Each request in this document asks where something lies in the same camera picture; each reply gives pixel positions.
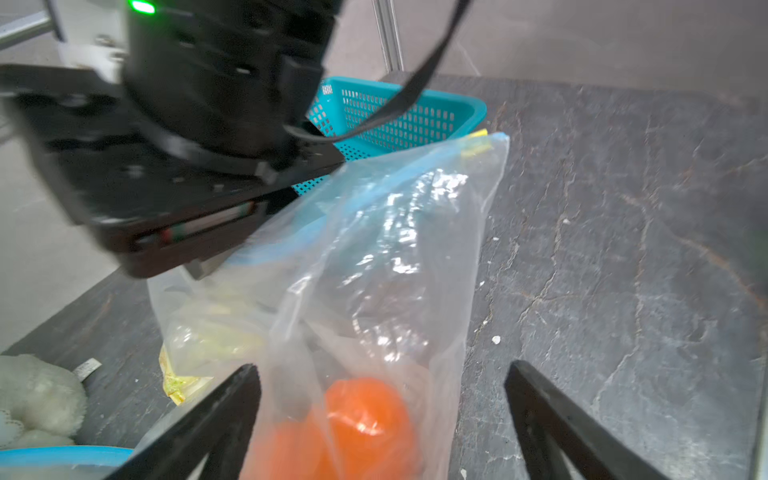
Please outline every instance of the white wall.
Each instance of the white wall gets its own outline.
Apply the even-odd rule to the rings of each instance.
[[[395,0],[406,70],[455,0]],[[759,94],[764,0],[475,0],[442,73]]]

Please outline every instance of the black mounting plate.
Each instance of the black mounting plate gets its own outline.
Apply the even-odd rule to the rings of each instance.
[[[195,167],[146,141],[120,90],[89,70],[2,65],[0,94],[67,215],[136,277],[235,247],[296,199],[291,185],[344,162],[333,146],[302,145],[286,168],[264,162],[250,177]],[[162,235],[243,205],[237,217],[172,242]]]

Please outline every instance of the black countertop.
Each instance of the black countertop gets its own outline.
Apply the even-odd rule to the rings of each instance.
[[[671,478],[746,478],[766,338],[763,106],[484,78],[432,87],[481,98],[482,127],[511,137],[449,478],[527,478],[502,389],[517,358]],[[146,286],[118,271],[7,353],[102,361],[77,440],[130,447],[172,407],[160,342]]]

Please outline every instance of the blue plastic basket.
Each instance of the blue plastic basket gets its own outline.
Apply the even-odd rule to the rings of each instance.
[[[384,105],[400,85],[381,81],[331,77],[323,80],[307,117],[327,137],[346,133]],[[346,161],[375,157],[466,135],[477,127],[488,111],[477,98],[426,90],[407,114],[382,127],[341,141]],[[293,185],[304,195],[328,176]]]

